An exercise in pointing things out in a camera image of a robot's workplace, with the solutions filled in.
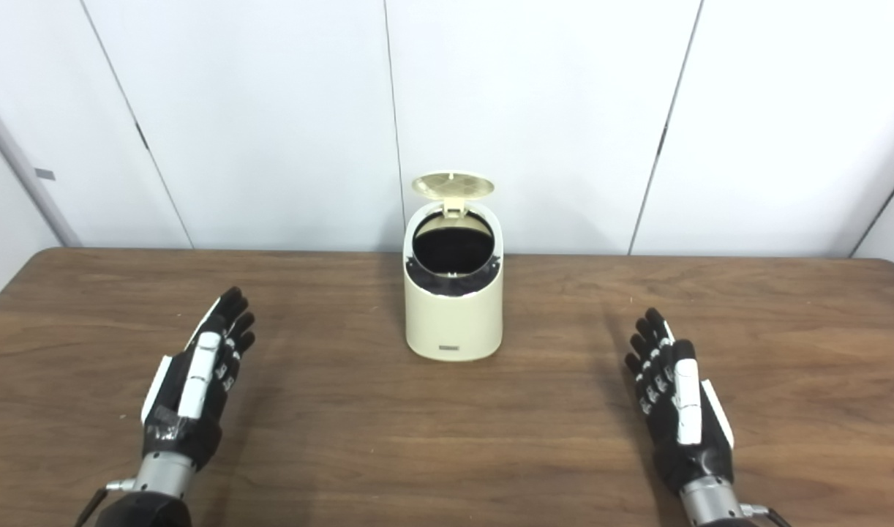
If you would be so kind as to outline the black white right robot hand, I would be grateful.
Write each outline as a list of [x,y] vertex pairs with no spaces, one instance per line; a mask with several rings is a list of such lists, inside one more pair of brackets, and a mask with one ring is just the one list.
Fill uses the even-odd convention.
[[732,483],[734,434],[713,384],[700,373],[694,344],[676,338],[655,308],[635,328],[624,362],[658,477],[672,493],[702,477]]

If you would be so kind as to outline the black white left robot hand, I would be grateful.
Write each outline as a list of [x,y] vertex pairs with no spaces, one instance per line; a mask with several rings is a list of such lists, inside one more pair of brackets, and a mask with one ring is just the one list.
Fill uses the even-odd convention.
[[241,360],[255,343],[255,316],[236,286],[217,298],[182,351],[163,356],[140,411],[143,454],[173,452],[206,467],[222,441],[222,414]]

